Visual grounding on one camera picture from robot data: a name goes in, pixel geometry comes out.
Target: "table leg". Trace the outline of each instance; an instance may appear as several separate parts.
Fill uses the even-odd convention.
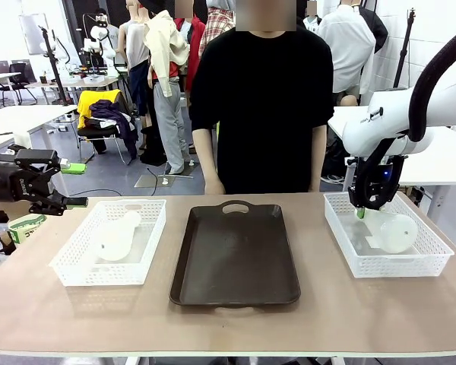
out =
[[[342,357],[332,357],[331,358],[332,365],[345,365],[344,358]]]
[[[101,365],[115,365],[113,357],[100,357],[99,360]]]
[[[12,94],[12,98],[14,99],[14,104],[18,105],[17,95],[15,95],[15,91],[12,87],[12,81],[10,81],[10,78],[8,78],[7,80],[8,80],[8,87],[10,88],[10,92]]]
[[[47,105],[50,105],[49,99],[47,99],[46,89],[44,89],[44,87],[41,87],[40,90],[43,91],[43,96],[44,96],[44,99],[46,99]]]
[[[73,94],[74,104],[78,104],[78,96],[76,95],[76,87],[71,87],[71,94]]]
[[[125,365],[138,365],[141,357],[127,357]],[[147,357],[143,365],[149,365],[149,358]]]
[[[432,194],[432,201],[429,210],[427,211],[427,216],[431,218],[435,224],[437,224],[441,214],[442,203],[444,203],[450,189],[450,186],[437,186]]]
[[[51,138],[49,137],[49,134],[47,133],[47,128],[46,125],[43,124],[42,127],[40,128],[40,131],[43,135],[43,140],[44,144],[46,145],[46,148],[48,150],[54,150],[54,147],[52,146],[51,143]],[[68,190],[66,189],[66,183],[64,181],[64,176],[62,173],[57,173],[52,177],[55,180],[55,185],[58,188],[58,191],[62,193],[63,195],[68,196]]]

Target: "gray floor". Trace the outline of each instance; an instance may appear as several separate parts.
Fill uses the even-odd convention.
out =
[[[189,130],[190,122],[185,109],[183,116],[186,127]],[[79,161],[79,151],[76,147],[73,132],[55,132],[50,135],[52,145],[58,151],[60,157],[68,158],[71,162]],[[32,134],[32,142],[35,148],[44,148],[44,144],[39,132]],[[84,143],[84,156],[91,153],[91,144]],[[107,142],[108,151],[104,155],[95,156],[87,165],[87,172],[83,176],[65,175],[66,185],[69,194],[75,194],[90,189],[114,189],[124,196],[145,196],[152,195],[154,189],[139,189],[134,185],[143,174],[149,174],[147,166],[142,164],[139,159],[132,162],[130,166],[125,166],[118,155],[116,145],[113,141]],[[120,143],[120,147],[125,157],[127,151]],[[150,167],[155,174],[163,172],[163,167]],[[201,168],[195,169],[192,173],[194,179],[176,179],[170,188],[157,188],[155,195],[200,195],[204,192],[204,180]],[[340,191],[340,186],[321,184],[323,191]],[[88,192],[84,196],[108,196],[115,195],[111,192]],[[425,359],[380,359],[383,365],[456,365],[456,357],[445,358],[425,358]],[[116,359],[116,365],[124,365],[125,358]],[[203,365],[206,361],[202,359],[157,359],[158,365]],[[349,365],[360,365],[361,359],[347,359]],[[48,357],[12,357],[0,355],[0,364],[10,365],[89,365],[99,364],[95,359],[59,359]],[[378,365],[373,359],[368,359],[366,365]]]

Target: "black t-shirt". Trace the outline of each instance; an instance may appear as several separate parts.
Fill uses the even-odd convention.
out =
[[[307,192],[312,129],[333,116],[329,46],[297,27],[266,39],[234,29],[209,43],[191,92],[193,131],[220,122],[227,194]]]

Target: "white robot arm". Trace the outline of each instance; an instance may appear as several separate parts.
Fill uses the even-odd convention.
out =
[[[415,87],[375,93],[367,117],[347,123],[344,147],[361,157],[356,182],[348,189],[356,208],[378,210],[393,199],[405,155],[422,152],[432,142],[432,128],[427,127],[456,125],[456,69],[440,80],[455,62],[456,36],[427,65]]]
[[[99,53],[105,60],[106,65],[113,67],[115,64],[116,51],[113,49],[109,41],[108,29],[95,25],[91,28],[90,34],[95,41],[90,38],[84,38],[83,50],[90,53]]]

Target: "plaid shirt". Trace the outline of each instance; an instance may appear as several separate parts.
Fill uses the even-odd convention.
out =
[[[207,10],[206,29],[199,45],[200,58],[211,40],[235,27],[234,16],[234,11],[218,8],[209,8]]]

